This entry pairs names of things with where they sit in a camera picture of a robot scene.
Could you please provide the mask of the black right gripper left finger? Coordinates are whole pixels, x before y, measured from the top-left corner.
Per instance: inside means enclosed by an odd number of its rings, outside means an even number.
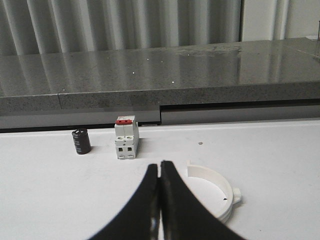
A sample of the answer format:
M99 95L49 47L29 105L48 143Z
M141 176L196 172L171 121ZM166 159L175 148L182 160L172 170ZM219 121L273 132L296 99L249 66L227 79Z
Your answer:
M150 164L145 175L121 211L92 240L157 240L160 204L158 166Z

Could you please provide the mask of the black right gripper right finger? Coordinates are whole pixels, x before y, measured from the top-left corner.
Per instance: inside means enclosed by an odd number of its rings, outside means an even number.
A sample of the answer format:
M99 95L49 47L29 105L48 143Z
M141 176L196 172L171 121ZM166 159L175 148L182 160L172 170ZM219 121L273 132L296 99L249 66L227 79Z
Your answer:
M187 173L217 185L227 197L225 206L218 213L210 213L195 197L171 161L161 162L162 224L166 240L240 240L242 237L229 229L233 205L238 203L241 192L218 172L199 165L188 164Z

